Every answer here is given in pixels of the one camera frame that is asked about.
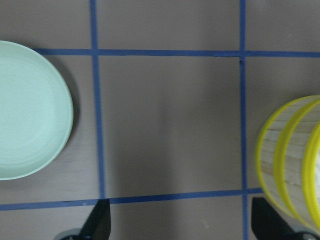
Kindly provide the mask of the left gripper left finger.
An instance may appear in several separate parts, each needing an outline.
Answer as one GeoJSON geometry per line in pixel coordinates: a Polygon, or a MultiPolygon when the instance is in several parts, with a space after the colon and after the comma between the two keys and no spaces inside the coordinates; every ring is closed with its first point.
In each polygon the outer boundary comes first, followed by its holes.
{"type": "Polygon", "coordinates": [[[111,234],[109,199],[99,199],[81,229],[59,233],[55,240],[108,240],[111,234]]]}

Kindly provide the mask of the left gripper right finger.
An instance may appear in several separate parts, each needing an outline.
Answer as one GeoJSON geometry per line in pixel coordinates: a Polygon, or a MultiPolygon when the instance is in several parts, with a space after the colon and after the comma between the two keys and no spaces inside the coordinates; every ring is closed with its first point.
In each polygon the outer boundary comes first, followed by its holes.
{"type": "Polygon", "coordinates": [[[294,231],[263,197],[251,203],[251,230],[258,240],[318,240],[319,235],[294,231]]]}

